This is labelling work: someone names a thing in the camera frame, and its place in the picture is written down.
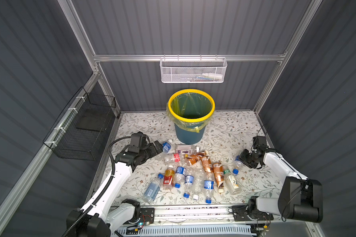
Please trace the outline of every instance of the white plastic bottle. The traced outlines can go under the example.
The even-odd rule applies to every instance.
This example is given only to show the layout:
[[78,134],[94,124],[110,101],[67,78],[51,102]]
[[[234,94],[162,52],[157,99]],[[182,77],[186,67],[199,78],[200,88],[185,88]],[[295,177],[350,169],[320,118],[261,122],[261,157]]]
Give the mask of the white plastic bottle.
[[177,164],[177,169],[175,170],[175,175],[174,175],[174,187],[180,188],[181,184],[185,180],[186,176],[186,170],[187,170],[187,164],[185,160],[179,161]]
[[163,178],[163,174],[158,174],[157,177],[152,179],[152,182],[149,184],[147,190],[144,193],[144,196],[142,197],[145,202],[151,204],[154,199],[156,199],[157,193],[161,188]]
[[202,169],[197,170],[194,176],[194,182],[192,183],[191,187],[192,198],[195,201],[199,201],[199,195],[203,192],[203,178],[204,171]]
[[225,185],[231,195],[241,193],[241,187],[236,181],[236,177],[229,171],[227,165],[223,165]]
[[194,182],[194,179],[195,179],[194,176],[195,176],[195,170],[188,168],[188,170],[186,172],[185,184],[184,184],[185,193],[183,194],[183,197],[185,197],[185,198],[190,197],[192,183]]
[[235,168],[232,170],[232,173],[234,174],[234,175],[237,175],[240,171],[241,171],[241,169],[242,169],[242,167],[243,167],[243,163],[241,162],[241,160],[239,160],[239,155],[238,156],[236,156],[236,158],[235,158],[235,160],[233,161],[233,165],[235,166]]
[[166,152],[166,154],[171,150],[172,143],[173,143],[173,140],[169,139],[162,144],[162,150],[164,150],[164,152]]
[[181,160],[185,160],[184,154],[181,154],[181,155],[178,153],[166,154],[164,157],[164,163],[166,165],[176,164],[176,163],[180,162]]
[[211,204],[211,198],[214,192],[214,173],[206,173],[206,179],[204,180],[204,197],[206,198],[206,203]]

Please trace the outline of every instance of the white wire basket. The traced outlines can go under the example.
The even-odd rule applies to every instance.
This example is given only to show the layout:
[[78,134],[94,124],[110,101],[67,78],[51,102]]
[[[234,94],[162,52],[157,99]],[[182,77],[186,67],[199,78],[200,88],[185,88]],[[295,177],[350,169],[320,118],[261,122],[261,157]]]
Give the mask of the white wire basket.
[[222,83],[227,69],[224,57],[163,57],[159,65],[163,83]]

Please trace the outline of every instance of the brown bottle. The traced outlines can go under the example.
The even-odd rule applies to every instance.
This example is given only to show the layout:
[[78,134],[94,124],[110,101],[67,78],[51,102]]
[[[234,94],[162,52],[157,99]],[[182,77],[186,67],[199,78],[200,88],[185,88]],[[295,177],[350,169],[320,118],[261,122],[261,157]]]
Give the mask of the brown bottle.
[[200,159],[202,159],[202,157],[208,155],[208,150],[203,150],[200,152],[196,152],[194,154],[191,154],[187,157],[187,159],[190,162],[190,165],[194,165],[195,163],[197,163]]
[[218,184],[218,193],[224,193],[224,173],[220,162],[213,163],[214,175],[216,183]]
[[211,159],[207,155],[202,157],[202,165],[206,173],[214,172],[214,167],[212,166]]

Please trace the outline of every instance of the plastic bottle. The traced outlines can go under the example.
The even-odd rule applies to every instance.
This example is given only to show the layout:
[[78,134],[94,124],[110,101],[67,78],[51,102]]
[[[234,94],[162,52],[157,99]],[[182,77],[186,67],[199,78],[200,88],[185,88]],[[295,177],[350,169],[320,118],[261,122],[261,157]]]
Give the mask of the plastic bottle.
[[213,173],[214,172],[214,167],[211,163],[211,159],[206,155],[202,157],[202,165],[203,169],[206,173]]
[[219,79],[219,80],[223,79],[223,74],[219,74],[219,73],[202,73],[202,75],[212,79]]
[[204,178],[204,172],[203,170],[198,170],[195,173],[194,176],[194,182],[192,183],[192,187],[191,187],[191,192],[192,192],[192,198],[195,201],[199,201],[199,195],[203,192],[203,178]]
[[194,165],[196,164],[199,160],[202,159],[202,157],[208,155],[208,150],[203,150],[201,152],[196,152],[194,154],[191,154],[187,157],[187,160],[190,162],[189,165]]
[[164,189],[172,189],[173,188],[173,179],[174,179],[174,169],[173,165],[169,165],[165,171],[164,177]]
[[218,193],[224,193],[224,173],[223,167],[220,162],[213,163],[214,176],[216,183],[218,184]]
[[164,178],[163,174],[158,174],[157,177],[152,179],[152,182],[149,184],[147,190],[144,193],[144,196],[142,199],[151,204],[154,199],[156,199],[157,193],[159,192],[159,189],[162,184],[162,179]]
[[173,143],[173,140],[169,139],[162,144],[162,150],[164,150],[164,152],[166,152],[166,154],[171,150],[172,143]]
[[175,170],[175,175],[174,175],[174,187],[180,188],[181,183],[185,180],[186,176],[186,170],[187,170],[187,164],[186,161],[183,159],[179,161],[177,164],[177,169]]
[[183,197],[189,198],[190,193],[191,193],[191,188],[192,184],[195,180],[195,170],[194,169],[188,169],[185,177],[185,193],[183,194]]
[[224,180],[228,191],[231,195],[235,195],[241,192],[241,187],[237,184],[236,177],[229,171],[227,165],[223,165]]
[[214,173],[206,173],[206,179],[204,180],[204,197],[206,203],[211,204],[211,198],[214,192]]
[[199,152],[199,147],[194,145],[176,144],[175,152],[178,154],[193,154]]
[[166,165],[172,165],[172,164],[175,164],[177,162],[180,162],[184,158],[185,158],[184,154],[178,154],[178,153],[166,154],[165,157],[164,157],[164,163]]
[[232,173],[234,173],[234,175],[237,175],[244,165],[239,158],[240,156],[238,155],[233,161],[233,165],[235,166],[235,168],[232,170]]

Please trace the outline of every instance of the yellow rim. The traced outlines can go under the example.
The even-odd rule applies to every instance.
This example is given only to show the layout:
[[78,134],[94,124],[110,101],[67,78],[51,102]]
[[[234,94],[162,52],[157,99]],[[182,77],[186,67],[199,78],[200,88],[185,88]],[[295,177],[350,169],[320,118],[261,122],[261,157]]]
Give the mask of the yellow rim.
[[[201,118],[197,118],[197,119],[187,119],[187,118],[184,118],[184,117],[181,117],[181,116],[177,115],[177,114],[171,109],[171,102],[172,102],[172,100],[173,100],[175,97],[177,97],[177,96],[179,96],[179,95],[181,95],[181,94],[183,94],[183,93],[187,93],[187,92],[198,93],[198,94],[201,94],[201,95],[205,96],[207,99],[209,99],[209,101],[210,101],[211,104],[212,104],[212,109],[211,109],[211,111],[210,111],[206,116],[201,117]],[[209,94],[207,94],[207,93],[204,92],[204,91],[200,91],[200,90],[197,90],[197,89],[184,89],[184,90],[177,91],[176,93],[174,93],[174,94],[170,97],[169,102],[168,102],[168,107],[169,107],[170,113],[171,113],[174,117],[176,117],[177,119],[179,119],[179,120],[181,120],[181,121],[184,121],[184,122],[201,122],[201,121],[204,121],[204,120],[208,119],[208,118],[214,113],[214,111],[215,111],[215,101],[214,101],[214,99],[213,99]]]

